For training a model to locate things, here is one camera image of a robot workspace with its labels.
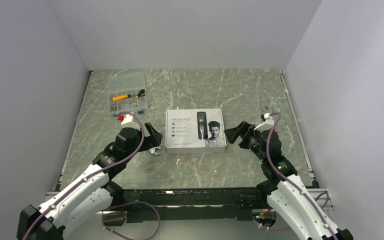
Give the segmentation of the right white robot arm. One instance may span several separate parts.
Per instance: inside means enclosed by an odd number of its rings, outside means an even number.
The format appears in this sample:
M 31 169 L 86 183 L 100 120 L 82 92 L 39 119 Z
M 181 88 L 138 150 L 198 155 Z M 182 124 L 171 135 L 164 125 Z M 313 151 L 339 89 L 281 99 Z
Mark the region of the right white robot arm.
M 259 131 L 245 121 L 224 130 L 230 144 L 241 138 L 240 148 L 250 150 L 260 161 L 267 178 L 256 186 L 255 200 L 270 207 L 285 220 L 301 240 L 352 240 L 348 229 L 340 229 L 311 196 L 295 167 L 283 155 L 274 128 Z

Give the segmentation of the white hair clipper box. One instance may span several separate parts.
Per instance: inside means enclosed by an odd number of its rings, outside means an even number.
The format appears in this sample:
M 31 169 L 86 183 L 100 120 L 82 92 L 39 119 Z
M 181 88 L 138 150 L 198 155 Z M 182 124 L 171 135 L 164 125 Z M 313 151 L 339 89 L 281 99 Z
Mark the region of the white hair clipper box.
M 168 109 L 165 123 L 167 154 L 212 154 L 226 149 L 220 108 Z

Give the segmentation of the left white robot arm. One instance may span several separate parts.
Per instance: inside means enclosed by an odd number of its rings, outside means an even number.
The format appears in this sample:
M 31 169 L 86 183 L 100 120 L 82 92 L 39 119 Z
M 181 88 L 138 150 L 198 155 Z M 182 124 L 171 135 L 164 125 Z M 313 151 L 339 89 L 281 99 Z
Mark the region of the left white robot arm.
M 100 152 L 69 186 L 38 207 L 29 204 L 20 213 L 18 240 L 62 240 L 84 220 L 102 210 L 128 205 L 124 189 L 112 179 L 121 173 L 138 152 L 159 147 L 163 134 L 150 123 L 124 126 L 115 141 Z

